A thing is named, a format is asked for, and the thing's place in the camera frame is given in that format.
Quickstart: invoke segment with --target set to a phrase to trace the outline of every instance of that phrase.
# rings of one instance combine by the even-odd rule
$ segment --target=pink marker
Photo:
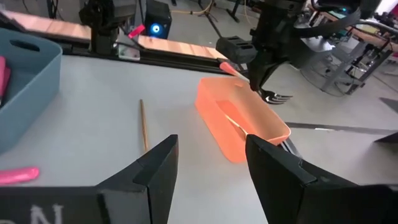
[[[0,170],[0,186],[16,184],[36,179],[40,174],[37,167],[25,167],[13,170]]]

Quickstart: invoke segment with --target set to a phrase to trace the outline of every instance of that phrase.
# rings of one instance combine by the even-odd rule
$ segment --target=pink strip
[[[139,25],[136,29],[134,29],[133,31],[131,31],[129,33],[129,38],[131,39],[131,38],[135,37],[136,35],[140,34],[144,30],[145,30],[145,26],[142,24]]]
[[[40,174],[37,167],[25,167],[21,169],[0,171],[0,186],[16,184],[36,179]]]

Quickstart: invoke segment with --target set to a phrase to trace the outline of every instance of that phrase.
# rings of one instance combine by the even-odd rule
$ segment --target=blue light
[[[154,23],[150,26],[150,33],[152,35],[160,35],[163,33],[163,27],[160,24]]]

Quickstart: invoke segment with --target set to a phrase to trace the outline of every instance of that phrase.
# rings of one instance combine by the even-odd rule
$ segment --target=metal fork
[[[262,100],[270,105],[281,105],[284,104],[286,101],[290,100],[293,96],[285,96],[277,94],[273,91],[267,91],[260,89],[258,94],[261,96]]]

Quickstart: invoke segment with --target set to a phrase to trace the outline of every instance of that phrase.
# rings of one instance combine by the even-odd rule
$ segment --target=black cable
[[[29,14],[32,14],[32,13],[30,13],[29,9],[26,6],[25,0],[22,0],[22,3],[24,5],[24,7],[25,7],[26,12],[29,13]]]
[[[56,0],[57,2],[54,4],[54,0],[51,1],[52,4],[52,19],[56,19],[57,18],[57,13],[60,16],[60,19],[65,21],[60,13],[60,11],[58,10],[58,4],[59,4],[59,0]]]

